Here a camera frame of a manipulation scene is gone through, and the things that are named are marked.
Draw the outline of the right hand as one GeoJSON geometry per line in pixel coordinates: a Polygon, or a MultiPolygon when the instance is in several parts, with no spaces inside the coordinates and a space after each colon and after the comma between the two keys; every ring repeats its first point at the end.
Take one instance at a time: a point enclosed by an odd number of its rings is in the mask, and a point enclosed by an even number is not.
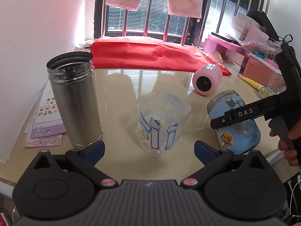
{"type": "Polygon", "coordinates": [[[298,151],[293,144],[294,141],[300,139],[300,120],[290,131],[288,131],[282,117],[272,119],[268,126],[271,129],[269,133],[271,137],[279,136],[278,148],[284,152],[284,158],[288,161],[288,164],[290,166],[300,166],[298,151]]]}

